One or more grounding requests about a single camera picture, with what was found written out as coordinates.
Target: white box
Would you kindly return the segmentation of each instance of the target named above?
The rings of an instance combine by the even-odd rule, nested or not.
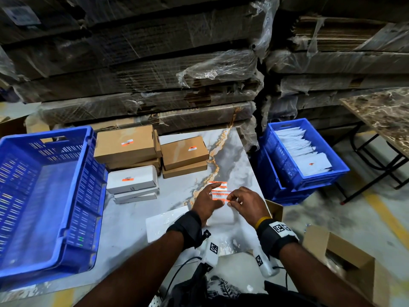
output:
[[[115,201],[115,199],[114,199],[114,201],[115,201],[115,203],[116,203],[117,205],[121,205],[121,204],[123,204],[123,203],[134,203],[134,202],[136,202],[136,201],[145,201],[145,200],[156,199],[156,198],[157,198],[156,195],[157,195],[156,193],[150,193],[150,194],[145,194],[145,195],[138,196],[138,197],[133,197],[133,198],[124,199],[124,200],[121,201],[120,203],[117,202],[117,201]]]
[[[154,217],[146,219],[146,236],[148,243],[159,239],[170,225],[172,225],[181,215],[189,211],[188,206],[182,206]]]
[[[150,165],[110,172],[106,190],[118,194],[157,186],[156,168]]]
[[[148,187],[142,190],[127,191],[125,193],[115,194],[114,201],[116,203],[123,203],[123,201],[127,201],[128,199],[139,197],[139,196],[146,195],[146,194],[151,194],[151,193],[156,193],[156,194],[159,193],[159,188],[158,187]]]

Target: black cable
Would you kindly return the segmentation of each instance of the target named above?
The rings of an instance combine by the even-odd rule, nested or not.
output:
[[[172,280],[171,280],[171,283],[169,283],[169,286],[168,286],[168,289],[166,290],[164,299],[166,298],[166,296],[167,296],[167,294],[168,294],[168,292],[169,292],[169,289],[171,288],[172,282],[173,282],[173,280],[175,279],[177,273],[181,270],[181,268],[182,268],[183,266],[185,266],[185,264],[187,264],[188,262],[190,262],[190,261],[193,260],[193,259],[202,260],[202,258],[201,258],[200,256],[194,256],[194,257],[188,259],[185,263],[183,263],[183,264],[179,267],[179,269],[178,269],[178,270],[176,271],[176,273],[173,275],[173,278],[172,278]]]
[[[276,268],[285,269],[284,267],[273,266],[273,269],[276,269]],[[288,291],[288,281],[287,281],[287,279],[288,279],[288,272],[285,271],[285,287],[286,287],[286,289],[287,289],[287,291]]]

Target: empty blue crate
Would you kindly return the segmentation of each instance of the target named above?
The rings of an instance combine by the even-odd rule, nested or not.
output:
[[[274,201],[284,206],[295,205],[304,201],[315,190],[309,189],[305,191],[292,190],[287,187],[285,181],[280,179],[277,174],[274,164],[265,148],[261,148],[256,155],[257,165],[255,174],[260,185],[261,191],[266,199]]]
[[[332,165],[332,170],[321,174],[304,176],[295,164],[293,158],[282,144],[275,131],[300,127],[305,130],[304,139],[311,141],[316,147],[316,152],[325,153]],[[263,137],[263,146],[266,148],[276,170],[282,175],[289,187],[294,190],[308,190],[333,184],[341,175],[349,171],[342,159],[328,145],[328,143],[315,130],[311,123],[305,119],[295,119],[287,122],[269,123]]]
[[[94,266],[108,176],[95,142],[89,126],[0,140],[1,282]]]

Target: brown marble table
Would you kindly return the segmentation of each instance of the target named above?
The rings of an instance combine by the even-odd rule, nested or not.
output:
[[[409,158],[409,87],[345,98],[341,103]]]

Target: black wrist strap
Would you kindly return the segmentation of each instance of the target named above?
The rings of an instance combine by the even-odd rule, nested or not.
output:
[[[266,255],[279,258],[280,250],[288,243],[298,243],[298,237],[283,222],[267,219],[257,229],[261,248]]]
[[[199,247],[203,242],[202,221],[199,215],[194,211],[188,211],[174,224],[169,226],[166,232],[170,230],[181,232],[184,238],[183,250],[191,247]]]

